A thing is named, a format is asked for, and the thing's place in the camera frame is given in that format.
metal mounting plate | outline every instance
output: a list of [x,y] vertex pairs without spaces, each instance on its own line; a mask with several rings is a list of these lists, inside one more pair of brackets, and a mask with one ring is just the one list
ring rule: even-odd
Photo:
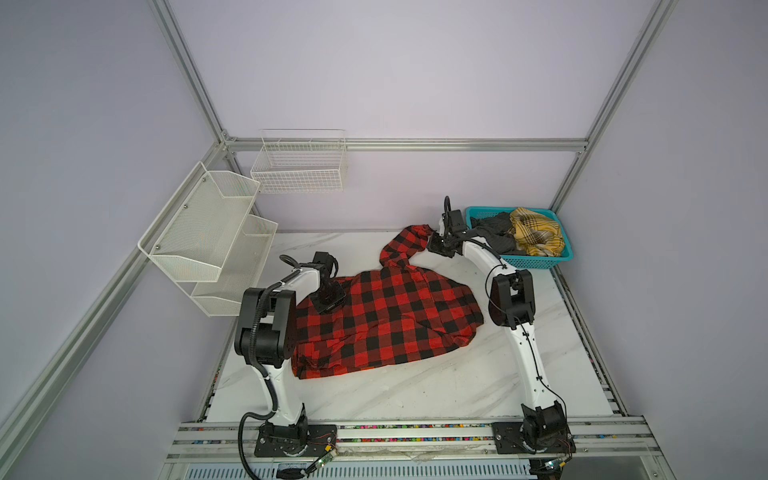
[[[307,457],[315,459],[325,453],[326,445],[336,444],[336,426],[310,425],[308,438],[310,443],[307,444],[306,449],[296,455],[296,458]],[[259,458],[293,456],[287,455],[283,450],[283,445],[280,443],[270,442],[269,439],[265,439],[261,431],[259,432],[259,439],[256,442],[256,450],[253,454]]]
[[[496,444],[496,452],[501,455],[507,455],[511,453],[531,453],[530,450],[523,446],[523,438],[520,433],[522,422],[496,422],[491,424],[493,430],[493,439]],[[568,429],[568,444],[571,446],[571,453],[576,451],[576,445],[573,441],[573,435],[571,435],[571,429]],[[568,453],[568,450],[560,443],[547,448],[546,452],[542,452],[540,455],[547,455],[550,453]]]

white wire basket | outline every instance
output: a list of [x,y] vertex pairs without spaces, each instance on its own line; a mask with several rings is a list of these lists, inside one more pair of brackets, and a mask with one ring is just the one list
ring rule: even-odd
[[174,282],[219,280],[259,189],[259,182],[234,172],[199,167],[202,177],[145,252]]
[[250,175],[263,194],[344,190],[344,130],[263,130],[263,146]]
[[150,227],[139,249],[206,315],[236,316],[243,292],[259,281],[277,223],[251,213],[259,182],[202,163],[174,196],[197,176],[165,229]]

robotic arm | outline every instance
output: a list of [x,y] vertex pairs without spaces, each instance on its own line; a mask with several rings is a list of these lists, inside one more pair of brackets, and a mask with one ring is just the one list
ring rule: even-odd
[[235,353],[263,377],[271,398],[266,414],[247,412],[238,428],[240,461],[251,478],[243,451],[243,428],[248,418],[263,420],[255,454],[261,457],[318,456],[303,478],[336,455],[334,425],[309,425],[304,404],[296,391],[290,359],[296,349],[296,305],[309,297],[318,313],[334,310],[344,302],[344,289],[333,277],[339,264],[327,252],[315,252],[310,263],[298,263],[287,255],[280,259],[293,267],[281,281],[267,288],[249,288],[243,294],[235,332]]
[[[511,427],[506,425],[499,426],[498,432],[494,431],[498,452],[571,451],[573,444],[564,402],[558,401],[562,399],[549,385],[536,345],[533,324],[536,304],[531,273],[502,260],[483,237],[468,228],[460,210],[451,210],[448,197],[444,207],[439,232],[429,239],[427,250],[444,257],[463,255],[486,275],[488,314],[509,338],[525,388],[525,403],[521,405],[523,422],[519,430],[510,431]],[[554,469],[554,466],[553,463],[545,468]]]

marble surface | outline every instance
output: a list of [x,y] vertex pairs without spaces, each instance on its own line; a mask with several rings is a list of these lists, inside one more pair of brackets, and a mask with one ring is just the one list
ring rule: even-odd
[[[339,275],[377,270],[379,252],[397,232],[278,233],[259,286],[290,272],[278,260],[287,253],[310,261],[316,250],[339,260]],[[470,419],[520,416],[523,388],[512,346],[488,318],[485,276],[464,257],[417,253],[411,263],[432,269],[472,288],[485,324],[466,347],[402,365],[324,379],[297,380],[312,420]],[[535,326],[551,386],[568,405],[568,414],[611,415],[611,407],[581,345],[549,270],[531,270],[536,296]],[[258,375],[230,351],[208,412],[208,422],[236,422],[245,411],[265,412]]]

red plaid shirt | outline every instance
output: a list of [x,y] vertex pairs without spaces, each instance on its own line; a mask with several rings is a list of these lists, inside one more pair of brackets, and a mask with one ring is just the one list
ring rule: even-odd
[[483,323],[472,291],[408,261],[431,234],[429,225],[410,226],[382,250],[381,270],[339,278],[346,299],[337,311],[319,315],[309,298],[298,305],[296,376],[413,362],[469,344]]

